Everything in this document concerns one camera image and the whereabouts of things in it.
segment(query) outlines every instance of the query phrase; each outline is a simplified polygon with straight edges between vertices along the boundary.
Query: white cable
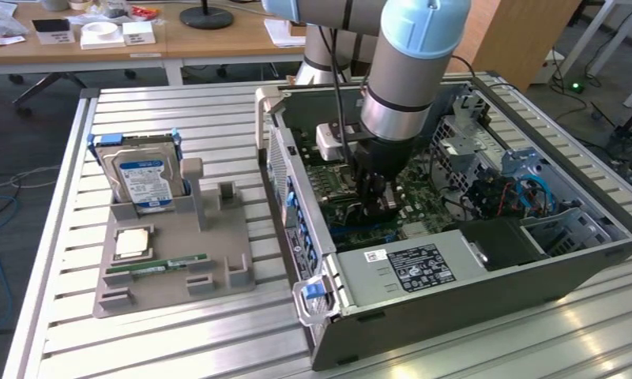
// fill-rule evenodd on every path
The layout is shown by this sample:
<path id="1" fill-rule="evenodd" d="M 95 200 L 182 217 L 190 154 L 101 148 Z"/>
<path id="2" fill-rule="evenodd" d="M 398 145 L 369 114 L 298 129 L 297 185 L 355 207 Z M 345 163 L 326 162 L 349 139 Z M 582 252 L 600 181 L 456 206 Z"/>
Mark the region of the white cable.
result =
<path id="1" fill-rule="evenodd" d="M 37 174 L 43 171 L 58 170 L 59 168 L 61 166 L 38 167 L 34 170 L 19 172 L 18 174 L 13 175 L 6 182 L 1 182 L 0 187 L 3 187 L 3 186 L 18 187 L 15 183 L 21 181 L 26 176 L 31 174 Z M 31 184 L 30 186 L 21 186 L 21 188 L 22 189 L 39 188 L 39 187 L 50 186 L 54 183 L 55 183 L 55 180 L 46 183 Z"/>

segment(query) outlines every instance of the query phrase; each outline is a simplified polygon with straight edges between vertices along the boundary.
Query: motherboard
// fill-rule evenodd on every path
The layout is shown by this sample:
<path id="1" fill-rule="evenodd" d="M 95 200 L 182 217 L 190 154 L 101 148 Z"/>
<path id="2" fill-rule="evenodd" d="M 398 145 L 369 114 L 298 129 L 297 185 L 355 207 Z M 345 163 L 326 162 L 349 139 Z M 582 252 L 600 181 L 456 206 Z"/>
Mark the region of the motherboard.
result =
<path id="1" fill-rule="evenodd" d="M 338 252 L 430 235 L 453 224 L 444 198 L 429 182 L 422 155 L 409 162 L 396 178 L 394 186 L 402 195 L 394 217 L 371 225 L 355 225 L 350 219 L 359 210 L 359 199 L 351 169 L 341 162 L 321 160 L 309 151 L 307 148 L 302 151 L 307 179 Z"/>

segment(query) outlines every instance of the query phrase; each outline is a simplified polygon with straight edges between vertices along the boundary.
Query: black lamp stand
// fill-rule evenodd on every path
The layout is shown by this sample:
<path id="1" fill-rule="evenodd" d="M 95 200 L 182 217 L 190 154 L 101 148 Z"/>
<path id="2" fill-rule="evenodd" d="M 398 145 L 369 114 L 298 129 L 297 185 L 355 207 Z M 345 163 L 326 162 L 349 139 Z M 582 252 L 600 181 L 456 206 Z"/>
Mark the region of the black lamp stand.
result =
<path id="1" fill-rule="evenodd" d="M 207 0 L 201 0 L 201 6 L 179 13 L 179 21 L 195 29 L 221 29 L 233 23 L 233 15 L 223 9 L 209 7 Z"/>

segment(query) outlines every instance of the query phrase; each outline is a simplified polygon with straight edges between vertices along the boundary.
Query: blue cable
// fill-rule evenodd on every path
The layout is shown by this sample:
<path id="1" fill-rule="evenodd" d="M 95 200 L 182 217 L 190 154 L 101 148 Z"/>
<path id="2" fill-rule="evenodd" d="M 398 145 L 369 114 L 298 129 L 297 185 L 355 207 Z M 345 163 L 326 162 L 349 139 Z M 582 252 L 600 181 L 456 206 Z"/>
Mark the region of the blue cable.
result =
<path id="1" fill-rule="evenodd" d="M 3 275 L 2 263 L 1 262 L 0 262 L 0 279 L 2 279 L 3 290 L 5 290 L 5 294 L 7 296 L 7 311 L 5 312 L 3 317 L 0 320 L 0 328 L 1 328 L 2 325 L 5 324 L 5 322 L 7 322 L 7 320 L 9 320 L 9 317 L 11 316 L 11 310 L 13 310 L 11 290 L 9 288 L 7 278 Z"/>
<path id="2" fill-rule="evenodd" d="M 521 193 L 522 193 L 522 190 L 524 190 L 524 188 L 522 188 L 522 181 L 524 180 L 530 180 L 532 182 L 538 183 L 540 188 L 544 189 L 544 196 L 549 197 L 549 204 L 552 206 L 550 212 L 554 212 L 557 204 L 554 203 L 554 200 L 552 198 L 552 193 L 549 192 L 548 183 L 545 183 L 545 180 L 542 180 L 538 176 L 532 175 L 532 174 L 526 174 L 526 175 L 522 175 L 521 177 L 518 177 L 517 184 L 514 185 L 514 192 L 517 192 L 520 194 L 518 200 L 521 201 L 524 206 L 528 207 L 528 208 L 532 208 L 532 205 L 529 204 L 526 199 L 524 197 L 521 197 Z"/>
<path id="3" fill-rule="evenodd" d="M 14 215 L 17 214 L 17 210 L 18 210 L 18 201 L 15 199 L 15 197 L 10 197 L 10 196 L 0 196 L 0 199 L 5 199 L 5 200 L 10 200 L 11 203 L 13 203 L 13 210 L 11 210 L 11 214 L 6 217 L 6 219 L 2 221 L 2 223 L 0 223 L 0 228 L 3 227 L 9 221 L 11 221 L 11 218 L 14 217 Z"/>

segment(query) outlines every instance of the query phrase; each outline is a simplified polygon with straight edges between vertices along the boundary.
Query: metal rack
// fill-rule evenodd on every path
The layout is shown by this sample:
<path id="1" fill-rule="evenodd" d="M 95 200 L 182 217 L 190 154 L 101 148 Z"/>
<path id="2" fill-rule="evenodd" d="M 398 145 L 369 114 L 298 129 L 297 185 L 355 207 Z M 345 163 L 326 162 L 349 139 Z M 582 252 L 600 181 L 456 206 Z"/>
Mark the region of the metal rack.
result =
<path id="1" fill-rule="evenodd" d="M 253 94 L 266 84 L 109 89 L 79 100 L 3 377 L 632 377 L 632 258 L 554 303 L 310 370 L 254 155 Z M 632 214 L 629 185 L 517 92 L 494 91 Z M 110 193 L 82 141 L 173 127 L 185 157 L 203 161 L 202 188 L 233 180 L 242 192 L 257 288 L 94 319 Z M 510 147 L 529 146 L 505 118 L 490 128 Z"/>

